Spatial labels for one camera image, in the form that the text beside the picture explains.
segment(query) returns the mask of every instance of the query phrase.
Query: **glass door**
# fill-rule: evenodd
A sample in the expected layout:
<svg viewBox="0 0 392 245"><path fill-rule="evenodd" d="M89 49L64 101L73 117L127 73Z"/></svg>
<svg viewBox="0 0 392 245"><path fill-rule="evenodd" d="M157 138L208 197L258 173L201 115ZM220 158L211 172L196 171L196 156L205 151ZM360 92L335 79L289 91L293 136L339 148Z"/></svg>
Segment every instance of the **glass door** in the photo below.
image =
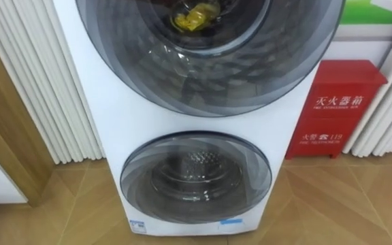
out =
<svg viewBox="0 0 392 245"><path fill-rule="evenodd" d="M173 223L209 223L253 208L272 184L263 153L240 138L194 131L136 150L123 167L122 193L140 212Z"/></svg>
<svg viewBox="0 0 392 245"><path fill-rule="evenodd" d="M328 47L344 5L76 1L97 51L127 86L169 110L207 117L256 110L297 86Z"/></svg>

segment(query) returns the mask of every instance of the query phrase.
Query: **red fire extinguisher box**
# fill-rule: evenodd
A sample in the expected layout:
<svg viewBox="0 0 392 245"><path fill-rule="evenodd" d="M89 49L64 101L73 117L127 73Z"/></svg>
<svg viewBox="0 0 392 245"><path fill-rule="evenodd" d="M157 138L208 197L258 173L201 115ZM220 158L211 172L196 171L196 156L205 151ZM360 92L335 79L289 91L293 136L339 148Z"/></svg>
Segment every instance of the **red fire extinguisher box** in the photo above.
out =
<svg viewBox="0 0 392 245"><path fill-rule="evenodd" d="M322 61L286 159L337 157L387 79L369 61Z"/></svg>

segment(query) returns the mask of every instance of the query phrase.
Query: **wooden door frame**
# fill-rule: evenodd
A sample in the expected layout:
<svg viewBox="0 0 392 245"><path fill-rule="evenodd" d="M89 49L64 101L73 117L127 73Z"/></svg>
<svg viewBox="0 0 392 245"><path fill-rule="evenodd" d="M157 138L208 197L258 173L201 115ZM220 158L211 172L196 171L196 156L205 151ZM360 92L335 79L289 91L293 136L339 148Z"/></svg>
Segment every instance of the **wooden door frame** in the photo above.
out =
<svg viewBox="0 0 392 245"><path fill-rule="evenodd" d="M39 204L55 166L1 59L0 166L31 206Z"/></svg>

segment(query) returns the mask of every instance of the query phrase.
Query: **white washing machine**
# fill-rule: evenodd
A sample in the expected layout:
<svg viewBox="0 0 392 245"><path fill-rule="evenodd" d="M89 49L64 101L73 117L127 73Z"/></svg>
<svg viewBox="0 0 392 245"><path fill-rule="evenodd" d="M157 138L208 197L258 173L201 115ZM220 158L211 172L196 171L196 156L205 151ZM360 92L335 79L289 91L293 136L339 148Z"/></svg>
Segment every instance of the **white washing machine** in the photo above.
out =
<svg viewBox="0 0 392 245"><path fill-rule="evenodd" d="M54 0L135 233L258 227L343 0Z"/></svg>

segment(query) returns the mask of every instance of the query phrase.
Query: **floor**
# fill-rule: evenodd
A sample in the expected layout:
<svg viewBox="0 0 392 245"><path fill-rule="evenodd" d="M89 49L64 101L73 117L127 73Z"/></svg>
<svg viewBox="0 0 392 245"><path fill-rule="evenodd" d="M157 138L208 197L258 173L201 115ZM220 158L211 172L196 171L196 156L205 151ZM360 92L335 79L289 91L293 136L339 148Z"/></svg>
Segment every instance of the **floor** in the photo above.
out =
<svg viewBox="0 0 392 245"><path fill-rule="evenodd" d="M199 238L131 233L107 163L63 165L40 207L0 206L0 244L392 244L392 154L285 161L258 230Z"/></svg>

